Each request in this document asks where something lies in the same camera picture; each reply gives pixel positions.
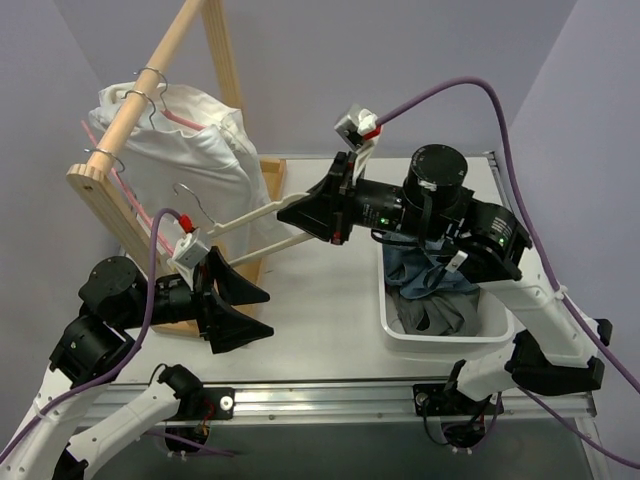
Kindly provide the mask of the cream hanger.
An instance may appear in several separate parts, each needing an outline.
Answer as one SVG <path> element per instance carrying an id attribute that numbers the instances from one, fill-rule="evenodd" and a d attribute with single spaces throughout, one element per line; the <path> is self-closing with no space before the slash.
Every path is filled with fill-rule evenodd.
<path id="1" fill-rule="evenodd" d="M 298 192 L 298 193 L 293 193 L 293 194 L 289 194 L 284 196 L 282 199 L 277 200 L 277 201 L 272 201 L 264 206 L 261 206 L 237 219 L 234 219 L 228 223 L 218 223 L 215 222 L 214 223 L 214 227 L 212 230 L 210 230 L 209 232 L 204 233 L 201 229 L 195 229 L 199 230 L 201 232 L 201 235 L 203 237 L 206 238 L 207 243 L 209 240 L 217 238 L 223 234 L 226 234 L 232 230 L 236 230 L 241 226 L 244 226 L 245 224 L 249 224 L 251 222 L 253 222 L 254 220 L 260 219 L 262 217 L 267 216 L 268 214 L 277 212 L 281 209 L 283 209 L 284 207 L 290 205 L 292 202 L 294 202 L 295 200 L 299 200 L 303 197 L 305 197 L 307 195 L 306 192 Z M 291 238 L 288 238 L 286 240 L 277 242 L 275 244 L 269 245 L 268 247 L 256 250 L 254 252 L 248 253 L 244 256 L 238 257 L 234 260 L 228 261 L 228 263 L 232 266 L 232 267 L 237 267 L 237 266 L 241 266 L 244 264 L 248 264 L 248 263 L 253 263 L 255 261 L 261 260 L 262 258 L 277 253 L 279 251 L 282 251 L 284 249 L 293 247 L 295 245 L 304 243 L 306 241 L 309 241 L 311 239 L 313 239 L 314 237 L 312 237 L 310 234 L 308 233 L 301 233 L 298 235 L 295 235 Z"/>

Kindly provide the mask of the blue denim garment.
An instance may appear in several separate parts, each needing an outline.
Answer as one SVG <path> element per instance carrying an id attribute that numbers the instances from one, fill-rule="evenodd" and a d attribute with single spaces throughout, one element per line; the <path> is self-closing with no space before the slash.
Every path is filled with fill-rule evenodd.
<path id="1" fill-rule="evenodd" d="M 415 237 L 399 233 L 385 233 L 381 241 L 384 282 L 387 287 L 398 288 L 403 298 L 416 300 L 440 292 L 467 294 L 477 290 L 459 272 L 446 271 L 439 257 L 425 254 L 425 250 L 439 250 L 441 241 L 427 241 L 420 248 Z"/>

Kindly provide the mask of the light white shirt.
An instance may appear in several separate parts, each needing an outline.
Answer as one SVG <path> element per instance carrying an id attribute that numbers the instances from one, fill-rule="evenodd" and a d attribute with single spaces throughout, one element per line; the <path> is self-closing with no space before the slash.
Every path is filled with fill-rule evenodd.
<path id="1" fill-rule="evenodd" d="M 193 134 L 162 122 L 136 128 L 119 158 L 124 181 L 151 217 L 172 208 L 210 227 L 270 202 L 255 146 L 229 122 Z"/>

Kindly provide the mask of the pink hanger front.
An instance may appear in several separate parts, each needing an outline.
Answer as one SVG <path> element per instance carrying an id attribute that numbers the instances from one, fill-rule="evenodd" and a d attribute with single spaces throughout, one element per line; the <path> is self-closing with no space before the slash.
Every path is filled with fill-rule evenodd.
<path id="1" fill-rule="evenodd" d="M 99 150 L 98 141 L 94 136 L 94 133 L 92 132 L 91 128 L 89 127 L 89 125 L 85 120 L 81 120 L 80 124 L 92 145 L 91 148 L 86 149 L 86 152 L 91 153 L 94 151 L 98 151 Z M 148 229 L 151 229 L 152 220 L 147 215 L 142 205 L 138 202 L 134 192 L 130 189 L 130 187 L 127 185 L 127 183 L 124 181 L 124 179 L 121 176 L 121 174 L 125 171 L 125 165 L 121 162 L 119 158 L 114 157 L 109 152 L 107 152 L 106 155 L 115 161 L 115 167 L 111 168 L 111 175 L 114 177 L 114 179 L 116 180 L 116 183 L 120 187 L 121 192 L 126 197 L 128 203 L 131 206 L 132 211 L 134 212 L 134 215 L 138 220 L 142 221 L 142 224 L 145 227 L 147 227 Z"/>

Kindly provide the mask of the grey pleated skirt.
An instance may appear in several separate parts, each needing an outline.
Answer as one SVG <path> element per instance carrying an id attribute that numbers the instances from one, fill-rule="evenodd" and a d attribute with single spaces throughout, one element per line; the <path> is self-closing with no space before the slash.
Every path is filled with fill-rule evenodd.
<path id="1" fill-rule="evenodd" d="M 398 333 L 475 337 L 480 332 L 478 291 L 435 292 L 410 300 L 392 290 L 390 298 L 396 310 L 396 319 L 390 322 L 390 326 Z"/>

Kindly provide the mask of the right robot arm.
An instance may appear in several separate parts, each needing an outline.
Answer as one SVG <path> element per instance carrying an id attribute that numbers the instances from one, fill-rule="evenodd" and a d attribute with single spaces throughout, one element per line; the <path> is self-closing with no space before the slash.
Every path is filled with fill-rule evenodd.
<path id="1" fill-rule="evenodd" d="M 455 412 L 511 388 L 543 396 L 596 391 L 605 364 L 598 356 L 612 325 L 580 313 L 552 286 L 530 232 L 502 205 L 464 187 L 465 157 L 429 144 L 412 155 L 400 186 L 356 175 L 354 155 L 336 155 L 326 176 L 281 209 L 279 221 L 341 245 L 356 226 L 415 239 L 467 281 L 493 295 L 523 329 L 505 347 L 454 364 L 444 400 Z"/>

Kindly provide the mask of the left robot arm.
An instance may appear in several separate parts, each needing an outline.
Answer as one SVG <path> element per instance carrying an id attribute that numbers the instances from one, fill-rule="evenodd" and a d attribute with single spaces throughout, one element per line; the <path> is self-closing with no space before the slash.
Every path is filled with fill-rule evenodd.
<path id="1" fill-rule="evenodd" d="M 80 288 L 79 315 L 49 357 L 38 394 L 1 454 L 4 479 L 90 479 L 127 445 L 157 423 L 204 417 L 202 381 L 187 367 L 166 366 L 146 389 L 82 433 L 89 407 L 117 378 L 141 344 L 129 330 L 193 320 L 215 354 L 273 336 L 272 327 L 240 312 L 269 301 L 269 294 L 237 273 L 212 248 L 192 279 L 148 281 L 122 256 L 101 261 Z"/>

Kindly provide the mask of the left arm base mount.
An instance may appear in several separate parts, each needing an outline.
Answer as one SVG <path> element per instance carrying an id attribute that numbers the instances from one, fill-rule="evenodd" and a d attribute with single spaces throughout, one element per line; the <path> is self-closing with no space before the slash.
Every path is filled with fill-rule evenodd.
<path id="1" fill-rule="evenodd" d="M 204 445 L 213 421 L 231 420 L 235 390 L 230 387 L 202 388 L 182 399 L 172 420 L 186 421 L 187 426 L 166 427 L 164 432 Z"/>

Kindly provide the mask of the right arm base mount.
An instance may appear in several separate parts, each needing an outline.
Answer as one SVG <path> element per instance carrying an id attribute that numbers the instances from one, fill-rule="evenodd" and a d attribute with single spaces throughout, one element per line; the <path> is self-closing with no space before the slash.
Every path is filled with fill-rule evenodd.
<path id="1" fill-rule="evenodd" d="M 415 414 L 429 440 L 453 452 L 471 454 L 504 413 L 501 393 L 474 401 L 440 383 L 414 384 L 412 391 Z"/>

